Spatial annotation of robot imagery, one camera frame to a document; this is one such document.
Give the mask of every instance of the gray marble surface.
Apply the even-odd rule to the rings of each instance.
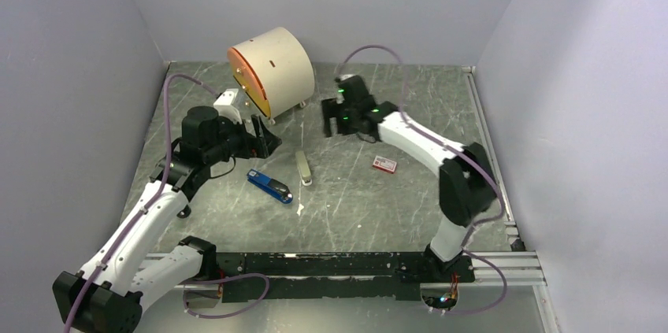
[[[423,250],[436,233],[440,217],[436,177],[396,148],[371,144],[356,136],[322,134],[320,100],[336,96],[334,64],[315,64],[316,90],[304,109],[277,117],[269,130],[283,139],[264,160],[238,160],[229,175],[208,181],[191,201],[192,214],[174,219],[154,248],[165,253],[188,235],[217,245],[219,251],[324,252]],[[466,82],[458,67],[408,66],[411,91],[406,111],[427,128],[458,142],[480,142],[479,122]],[[172,63],[169,73],[186,73],[219,91],[238,87],[226,63]],[[377,101],[399,101],[402,73],[396,65],[348,65],[346,73],[363,76]],[[169,89],[171,129],[180,136],[180,121],[193,106],[211,105],[213,98],[193,83],[179,80]],[[242,115],[257,110],[237,98]],[[147,132],[124,217],[137,203],[148,176],[165,153],[161,104]],[[299,182],[295,151],[303,148],[314,183]],[[371,167],[376,155],[397,161],[396,174]],[[231,164],[213,167],[225,172]],[[290,187],[294,201],[283,205],[246,181],[250,168]],[[495,203],[487,215],[498,212]],[[510,250],[503,222],[482,227],[471,250]]]

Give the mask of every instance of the cylindrical container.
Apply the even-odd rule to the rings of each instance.
[[[228,50],[232,74],[260,111],[273,119],[313,95],[306,51],[285,28],[274,28]]]

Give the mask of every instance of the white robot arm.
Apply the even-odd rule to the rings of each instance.
[[[142,312],[177,284],[193,278],[220,278],[216,246],[195,237],[181,240],[171,253],[148,268],[139,271],[139,266],[172,219],[190,215],[188,202],[211,177],[212,165],[231,157],[267,158],[280,145],[280,139],[259,117],[253,117],[255,136],[246,131],[232,105],[237,91],[225,91],[213,107],[188,111],[182,121],[182,137],[172,144],[167,184],[155,202],[148,205],[160,190],[164,158],[109,241],[75,275],[59,275],[53,291],[63,321],[97,268],[101,270],[86,291],[73,324],[84,332],[134,331]],[[112,246],[116,249],[103,262]]]
[[[341,76],[336,82],[338,98],[321,102],[326,136],[332,135],[330,120],[336,120],[337,133],[370,135],[406,152],[438,177],[443,218],[426,253],[447,267],[461,254],[463,241],[475,216],[486,211],[495,199],[494,191],[482,175],[447,148],[464,153],[491,175],[484,148],[477,143],[465,146],[446,139],[405,113],[402,117],[397,106],[390,102],[377,104],[360,76]],[[434,140],[418,134],[415,128]]]

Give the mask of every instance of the purple cable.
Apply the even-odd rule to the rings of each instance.
[[[174,75],[171,75],[165,79],[165,83],[162,86],[162,106],[163,106],[163,113],[164,113],[164,118],[165,118],[165,144],[167,147],[167,150],[165,152],[165,164],[171,164],[172,163],[172,131],[169,128],[169,85],[174,81],[176,78],[182,78],[186,80],[190,80],[193,83],[198,84],[200,87],[203,87],[206,89],[209,93],[213,94],[214,97],[218,97],[220,93],[217,93],[212,87],[204,84],[202,81],[197,80],[194,77],[190,77],[188,75],[184,75],[181,73],[177,73]],[[169,166],[165,166],[165,170],[162,172],[162,179],[160,180],[160,187],[158,188],[158,191],[155,192],[155,194],[149,199],[149,201],[145,204],[146,209],[149,209],[155,201],[157,201],[160,198],[160,195],[162,194],[162,191],[165,189],[165,184],[167,183],[167,179],[169,177]],[[74,303],[72,304],[72,308],[69,310],[69,314],[67,315],[67,320],[65,321],[65,329],[63,330],[64,333],[69,333],[70,329],[72,328],[72,324],[74,323],[74,318],[76,316],[76,312],[79,310],[79,307],[81,306],[81,302],[84,299],[84,295],[88,291],[89,288],[91,288],[91,284],[95,281],[95,279],[100,275],[100,272],[106,265],[106,263],[109,261],[111,256],[113,256],[114,253],[116,253],[116,250],[118,249],[118,246],[123,242],[125,237],[130,233],[133,227],[135,227],[135,224],[137,224],[137,221],[139,218],[144,214],[142,211],[138,211],[131,219],[130,221],[125,225],[121,233],[118,234],[115,240],[111,243],[111,246],[109,246],[109,250],[106,251],[106,254],[104,257],[102,257],[102,260],[100,261],[100,265],[95,267],[95,270],[91,273],[91,275],[86,279],[86,283],[83,284],[83,287],[81,287],[81,290],[79,291],[78,295],[76,296],[76,299],[74,299]]]
[[[189,314],[190,316],[195,316],[195,317],[198,317],[198,318],[201,318],[201,319],[216,320],[216,319],[226,319],[228,317],[234,317],[234,316],[240,315],[241,313],[246,312],[248,309],[251,309],[251,308],[255,307],[257,304],[259,304],[262,301],[262,299],[265,298],[265,296],[267,296],[267,293],[269,292],[269,277],[264,275],[264,274],[260,274],[260,273],[257,273],[257,272],[249,272],[248,274],[242,274],[240,276],[230,276],[228,278],[215,279],[215,280],[200,280],[200,281],[194,281],[194,282],[187,282],[185,284],[220,284],[220,283],[233,282],[235,280],[245,279],[245,278],[262,278],[263,280],[265,280],[265,290],[262,292],[262,295],[260,295],[258,300],[256,300],[255,302],[252,302],[250,305],[247,305],[247,306],[243,307],[242,309],[240,309],[238,311],[235,311],[235,312],[232,312],[232,313],[226,313],[225,315],[202,315],[201,313],[193,312],[192,309],[188,308],[187,300],[186,300],[187,291],[184,291],[183,300],[184,300],[184,311],[185,311],[185,313]]]
[[[490,303],[489,305],[486,305],[485,307],[481,307],[481,308],[477,308],[477,309],[471,309],[470,311],[454,311],[454,312],[449,312],[448,314],[451,314],[451,315],[473,315],[473,314],[476,314],[476,313],[481,313],[481,312],[487,311],[489,309],[492,309],[492,308],[496,307],[499,303],[501,303],[504,298],[506,298],[506,293],[508,291],[508,282],[506,281],[506,277],[503,275],[503,272],[501,271],[501,269],[498,266],[494,265],[493,263],[484,259],[483,257],[479,257],[476,254],[473,254],[473,253],[471,253],[468,250],[463,249],[463,248],[466,247],[466,245],[468,244],[468,242],[471,238],[471,235],[475,232],[475,229],[477,227],[479,227],[482,224],[488,223],[490,221],[501,219],[503,217],[503,213],[506,211],[506,203],[502,198],[501,191],[496,186],[496,182],[494,182],[494,179],[481,166],[479,166],[471,157],[466,156],[462,151],[456,150],[455,148],[453,148],[453,147],[447,145],[446,143],[440,141],[437,137],[435,137],[433,135],[430,135],[428,132],[422,131],[419,127],[414,126],[408,120],[408,116],[406,115],[406,113],[404,112],[404,109],[403,109],[405,98],[406,98],[406,95],[408,94],[408,90],[409,90],[408,89],[408,79],[409,79],[408,70],[404,66],[403,60],[401,60],[401,57],[399,56],[399,54],[397,54],[393,49],[391,49],[387,46],[383,46],[381,44],[368,44],[366,46],[361,46],[357,50],[354,50],[350,55],[348,55],[346,57],[346,59],[343,60],[343,63],[341,63],[340,67],[336,67],[336,70],[334,71],[336,73],[336,75],[340,76],[341,72],[343,71],[343,68],[346,66],[348,61],[354,55],[356,55],[356,53],[358,53],[359,51],[362,51],[362,50],[369,49],[369,48],[377,48],[379,50],[384,50],[386,52],[389,52],[390,55],[392,55],[394,57],[394,59],[396,59],[397,63],[399,64],[399,66],[401,66],[401,68],[403,70],[403,82],[402,82],[402,86],[401,86],[401,96],[399,97],[399,114],[401,115],[401,119],[403,120],[403,122],[406,125],[408,125],[408,127],[413,129],[413,131],[417,132],[418,134],[420,134],[420,135],[424,136],[425,138],[429,139],[430,141],[434,142],[436,145],[442,146],[446,150],[451,151],[453,154],[455,154],[456,156],[463,159],[467,164],[469,164],[472,168],[474,168],[476,170],[476,172],[480,173],[480,175],[484,178],[485,181],[487,181],[489,186],[492,188],[496,197],[499,199],[499,204],[501,205],[501,211],[499,211],[499,213],[497,215],[477,220],[473,224],[471,224],[471,226],[469,227],[469,230],[466,232],[466,235],[464,236],[464,239],[462,240],[462,251],[464,253],[468,254],[472,258],[476,258],[480,261],[483,261],[484,263],[486,263],[491,268],[496,270],[496,272],[499,273],[499,276],[501,277],[501,280],[503,281],[503,289],[501,290],[501,295],[493,303]]]

